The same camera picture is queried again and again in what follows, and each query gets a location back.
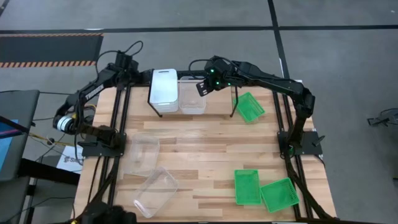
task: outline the transparent plastic box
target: transparent plastic box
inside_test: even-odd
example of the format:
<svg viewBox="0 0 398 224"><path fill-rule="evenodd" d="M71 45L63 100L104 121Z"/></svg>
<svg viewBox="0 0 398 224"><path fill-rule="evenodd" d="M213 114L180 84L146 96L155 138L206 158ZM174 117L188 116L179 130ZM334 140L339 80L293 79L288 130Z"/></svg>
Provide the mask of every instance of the transparent plastic box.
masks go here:
<svg viewBox="0 0 398 224"><path fill-rule="evenodd" d="M201 80L193 77L180 79L179 107L183 114L203 114L206 109L206 97L200 96L196 87Z"/></svg>
<svg viewBox="0 0 398 224"><path fill-rule="evenodd" d="M159 139L145 134L135 134L132 137L130 151L124 157L123 171L125 174L134 174L148 177L156 167L159 155Z"/></svg>
<svg viewBox="0 0 398 224"><path fill-rule="evenodd" d="M178 182L163 167L157 167L134 191L133 203L146 217L153 217L178 189Z"/></svg>

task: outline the green plastic basket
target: green plastic basket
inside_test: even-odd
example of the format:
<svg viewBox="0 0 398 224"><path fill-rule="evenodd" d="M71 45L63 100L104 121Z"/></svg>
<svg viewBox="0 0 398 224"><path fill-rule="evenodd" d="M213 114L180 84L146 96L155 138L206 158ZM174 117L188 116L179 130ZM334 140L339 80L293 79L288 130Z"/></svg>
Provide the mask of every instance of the green plastic basket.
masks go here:
<svg viewBox="0 0 398 224"><path fill-rule="evenodd" d="M268 212L276 212L300 202L289 178L278 180L260 188Z"/></svg>
<svg viewBox="0 0 398 224"><path fill-rule="evenodd" d="M235 170L235 199L238 205L261 204L257 170Z"/></svg>
<svg viewBox="0 0 398 224"><path fill-rule="evenodd" d="M251 93L247 92L238 98L238 107L236 109L245 122L250 123L266 112Z"/></svg>

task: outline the wooden tabletop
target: wooden tabletop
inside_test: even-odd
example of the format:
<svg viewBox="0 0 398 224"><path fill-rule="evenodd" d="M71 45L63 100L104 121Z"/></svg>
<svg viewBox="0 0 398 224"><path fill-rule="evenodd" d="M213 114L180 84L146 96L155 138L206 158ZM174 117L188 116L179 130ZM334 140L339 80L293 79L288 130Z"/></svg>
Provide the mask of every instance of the wooden tabletop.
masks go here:
<svg viewBox="0 0 398 224"><path fill-rule="evenodd" d="M266 111L254 124L246 124L238 112L233 118L229 117L234 97L231 88L207 95L206 111L203 115L174 113L159 118L146 103L148 88L134 87L126 121L126 150L130 149L131 137L136 133L159 138L160 153L157 166L165 167L178 180L179 188L154 217L144 218L132 201L133 191L146 178L123 174L123 167L128 162L128 157L124 156L119 166L114 204L135 212L139 222L294 220L293 208L269 213L264 204L242 206L235 202L235 169L258 169L261 185L287 177L284 161L279 157L279 127L272 92L260 87L244 87L239 89L239 95L247 91L256 97ZM115 94L114 88L106 89L100 94L94 119L95 126L109 126ZM284 125L288 127L281 95L279 98ZM117 127L124 95L121 99ZM311 118L307 120L305 129L313 129ZM322 163L314 156L302 156L302 161L309 191L326 212L335 216ZM84 161L75 199L77 214L82 212L87 203L95 163L96 158ZM101 166L97 171L93 195L98 188L100 172ZM300 201L304 217L302 198Z"/></svg>

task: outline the white paper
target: white paper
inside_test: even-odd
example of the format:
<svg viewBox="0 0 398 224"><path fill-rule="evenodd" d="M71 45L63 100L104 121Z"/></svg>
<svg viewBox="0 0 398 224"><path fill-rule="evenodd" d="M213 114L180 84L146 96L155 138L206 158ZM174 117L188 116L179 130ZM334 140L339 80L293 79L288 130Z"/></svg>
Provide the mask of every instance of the white paper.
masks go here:
<svg viewBox="0 0 398 224"><path fill-rule="evenodd" d="M81 155L82 151L83 148L77 146L77 157L80 160L80 163L83 164L83 156ZM76 161L75 147L65 146L62 154L63 155L58 161L57 168L81 174L81 170L83 167Z"/></svg>

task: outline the floor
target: floor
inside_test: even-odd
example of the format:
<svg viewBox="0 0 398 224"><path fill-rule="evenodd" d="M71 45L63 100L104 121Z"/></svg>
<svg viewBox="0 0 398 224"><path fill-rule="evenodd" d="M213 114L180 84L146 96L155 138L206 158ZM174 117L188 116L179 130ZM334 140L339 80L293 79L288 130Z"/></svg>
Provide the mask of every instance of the floor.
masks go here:
<svg viewBox="0 0 398 224"><path fill-rule="evenodd" d="M398 24L395 0L277 0L274 4L280 26ZM144 50L135 57L140 70L186 69L193 59L217 54L282 75L272 30L117 33L118 28L190 26L272 26L272 20L266 0L10 0L0 16L0 30L113 29L105 34L102 52L143 40ZM317 98L313 118L319 134L326 136L322 148L338 216L396 223L398 188L392 177L398 175L397 127L369 127L366 118L397 107L398 30L282 30L280 34L290 77L303 80ZM113 60L113 55L105 55L99 67ZM94 77L93 67L2 68L0 90L73 93ZM41 94L35 118L52 117L65 97ZM51 121L37 124L34 133L55 139L62 135L51 128ZM36 159L46 150L29 140L24 157ZM75 191L54 183L40 186L56 191L43 190L35 198L38 202L53 194L73 196ZM49 202L37 209L34 223L64 221L70 212L70 202Z"/></svg>

